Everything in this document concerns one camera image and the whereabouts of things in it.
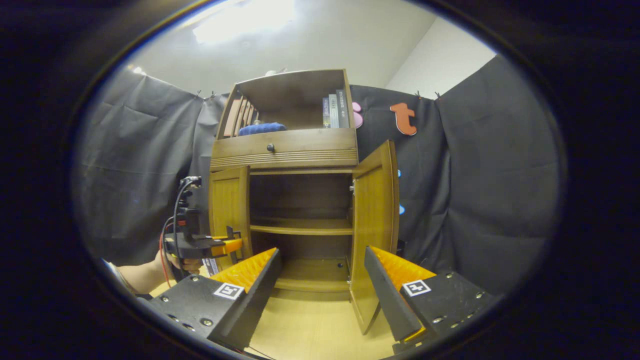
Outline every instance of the cabinet door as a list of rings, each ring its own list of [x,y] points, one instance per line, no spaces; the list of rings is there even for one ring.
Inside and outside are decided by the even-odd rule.
[[[378,307],[378,297],[369,273],[364,267],[364,254],[373,245],[396,253],[399,201],[396,147],[387,140],[353,171],[354,223],[351,304],[360,330],[365,334]]]
[[[227,226],[240,231],[242,257],[253,255],[249,233],[249,167],[230,168],[209,176],[209,226],[211,236],[227,235]],[[228,256],[218,258],[218,268],[231,266]]]

